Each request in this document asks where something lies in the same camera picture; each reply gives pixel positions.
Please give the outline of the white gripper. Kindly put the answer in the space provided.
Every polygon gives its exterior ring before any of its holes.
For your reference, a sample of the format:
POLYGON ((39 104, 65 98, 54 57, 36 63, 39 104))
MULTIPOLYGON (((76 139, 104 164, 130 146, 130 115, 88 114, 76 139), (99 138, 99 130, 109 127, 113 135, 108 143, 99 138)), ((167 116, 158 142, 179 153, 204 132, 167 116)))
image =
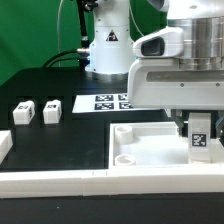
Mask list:
POLYGON ((134 108, 172 109, 181 137, 188 136, 187 110, 220 110, 212 112, 211 136, 222 136, 223 70, 183 71, 175 59, 137 59, 130 67, 127 93, 134 108))

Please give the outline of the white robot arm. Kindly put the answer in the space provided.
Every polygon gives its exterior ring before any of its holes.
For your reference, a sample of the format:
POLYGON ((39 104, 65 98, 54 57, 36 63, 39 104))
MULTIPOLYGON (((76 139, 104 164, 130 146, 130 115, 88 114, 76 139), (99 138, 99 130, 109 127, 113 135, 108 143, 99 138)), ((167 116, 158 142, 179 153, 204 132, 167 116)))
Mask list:
POLYGON ((127 4, 92 0, 95 38, 87 70, 97 78, 128 76, 135 107, 169 109, 179 127, 191 112, 213 114, 224 130, 224 0, 147 0, 167 14, 165 28, 130 39, 127 4))

